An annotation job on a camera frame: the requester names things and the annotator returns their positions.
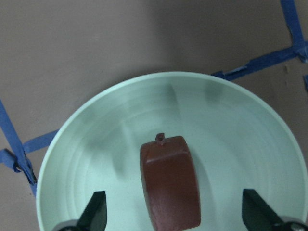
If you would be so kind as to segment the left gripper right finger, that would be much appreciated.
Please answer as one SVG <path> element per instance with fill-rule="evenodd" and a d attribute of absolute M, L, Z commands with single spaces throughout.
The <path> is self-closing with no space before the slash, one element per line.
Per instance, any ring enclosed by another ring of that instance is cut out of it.
<path fill-rule="evenodd" d="M 254 189 L 243 189 L 242 220 L 249 231 L 306 231 L 308 226 L 295 218 L 283 219 Z"/>

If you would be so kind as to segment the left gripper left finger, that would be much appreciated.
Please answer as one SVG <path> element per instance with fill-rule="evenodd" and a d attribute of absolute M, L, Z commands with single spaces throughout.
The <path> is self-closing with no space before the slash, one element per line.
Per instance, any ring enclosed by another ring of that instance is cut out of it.
<path fill-rule="evenodd" d="M 105 191 L 96 191 L 78 220 L 59 223 L 55 231 L 104 231 L 107 225 Z"/>

